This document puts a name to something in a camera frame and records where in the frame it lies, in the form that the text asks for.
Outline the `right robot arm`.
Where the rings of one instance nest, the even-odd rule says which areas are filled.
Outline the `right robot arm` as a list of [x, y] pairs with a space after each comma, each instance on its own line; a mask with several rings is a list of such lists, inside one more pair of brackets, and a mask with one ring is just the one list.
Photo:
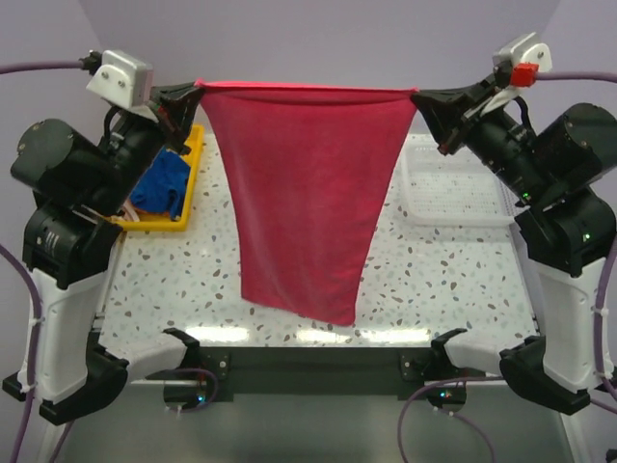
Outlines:
[[581, 102], [544, 131], [491, 108], [496, 84], [422, 90], [412, 103], [440, 153], [470, 150], [517, 198], [515, 218], [535, 264], [546, 308], [545, 333], [512, 348], [482, 350], [463, 329], [437, 339], [429, 366], [440, 378], [462, 368], [503, 377], [523, 399], [572, 415], [614, 365], [603, 326], [604, 295], [616, 258], [616, 215], [592, 184], [616, 166], [616, 120]]

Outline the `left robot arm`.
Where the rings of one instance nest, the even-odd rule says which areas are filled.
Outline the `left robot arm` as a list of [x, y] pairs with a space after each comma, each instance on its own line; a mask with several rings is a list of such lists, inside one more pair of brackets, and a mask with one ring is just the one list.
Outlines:
[[113, 104], [98, 143], [59, 119], [34, 123], [19, 140], [11, 174], [37, 205], [22, 248], [32, 328], [21, 370], [2, 387], [18, 400], [36, 399], [52, 424], [106, 408], [132, 381], [166, 370], [186, 379], [199, 370], [199, 342], [176, 328], [118, 349], [91, 330], [121, 235], [111, 218], [161, 149], [187, 152], [202, 96], [193, 83], [156, 87], [150, 117]]

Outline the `pink microfiber towel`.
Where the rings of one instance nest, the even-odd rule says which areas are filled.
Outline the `pink microfiber towel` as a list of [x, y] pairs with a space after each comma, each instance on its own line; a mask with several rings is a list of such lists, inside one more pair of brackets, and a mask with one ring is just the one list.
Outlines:
[[239, 236], [241, 295], [335, 325], [416, 114], [412, 91], [199, 82]]

